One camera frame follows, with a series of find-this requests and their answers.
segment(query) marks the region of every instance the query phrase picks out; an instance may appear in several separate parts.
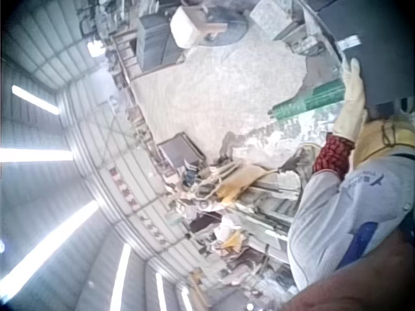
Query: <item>white glove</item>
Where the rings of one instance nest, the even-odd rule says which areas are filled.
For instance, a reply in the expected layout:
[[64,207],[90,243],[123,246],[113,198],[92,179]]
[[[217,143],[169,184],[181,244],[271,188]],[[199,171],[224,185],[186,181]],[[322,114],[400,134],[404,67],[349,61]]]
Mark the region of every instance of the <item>white glove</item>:
[[364,108],[366,99],[363,81],[360,77],[361,67],[356,58],[351,60],[350,66],[344,58],[342,67],[343,83],[346,91],[342,111],[333,125],[333,135],[346,138],[355,143],[368,115]]

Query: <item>green mesh roll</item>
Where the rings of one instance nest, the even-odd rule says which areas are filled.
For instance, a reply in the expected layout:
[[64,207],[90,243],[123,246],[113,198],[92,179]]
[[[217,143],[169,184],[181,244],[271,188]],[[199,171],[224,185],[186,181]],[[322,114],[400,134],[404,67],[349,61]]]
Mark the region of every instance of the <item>green mesh roll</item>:
[[344,84],[341,79],[316,87],[307,94],[288,99],[275,105],[268,114],[271,118],[283,120],[303,112],[340,102],[344,99]]

